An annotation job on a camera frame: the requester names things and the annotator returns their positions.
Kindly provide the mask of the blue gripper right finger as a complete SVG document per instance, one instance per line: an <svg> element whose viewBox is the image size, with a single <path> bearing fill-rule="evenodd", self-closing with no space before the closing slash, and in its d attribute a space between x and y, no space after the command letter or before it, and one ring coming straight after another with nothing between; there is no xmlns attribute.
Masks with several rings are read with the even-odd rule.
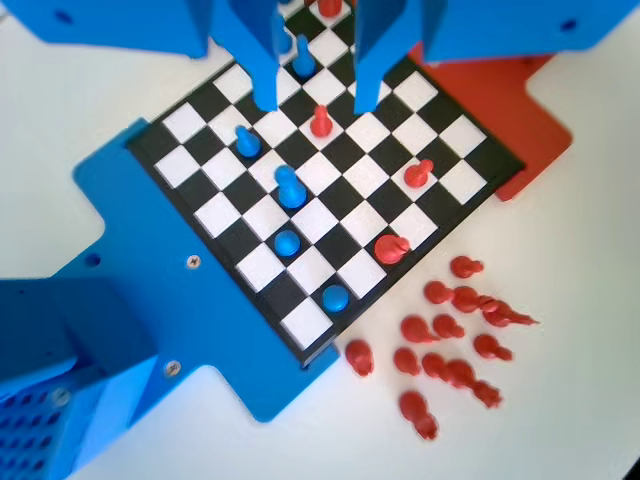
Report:
<svg viewBox="0 0 640 480"><path fill-rule="evenodd" d="M421 23L421 1L356 2L356 114L376 109L382 80L419 41Z"/></svg>

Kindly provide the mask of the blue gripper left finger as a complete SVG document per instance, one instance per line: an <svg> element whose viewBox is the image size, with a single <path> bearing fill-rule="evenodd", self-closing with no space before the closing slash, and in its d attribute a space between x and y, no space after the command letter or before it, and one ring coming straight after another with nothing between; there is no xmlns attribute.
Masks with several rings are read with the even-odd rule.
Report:
<svg viewBox="0 0 640 480"><path fill-rule="evenodd" d="M254 102L265 112L278 108L277 4L276 0L215 0L212 6L212 38L248 73Z"/></svg>

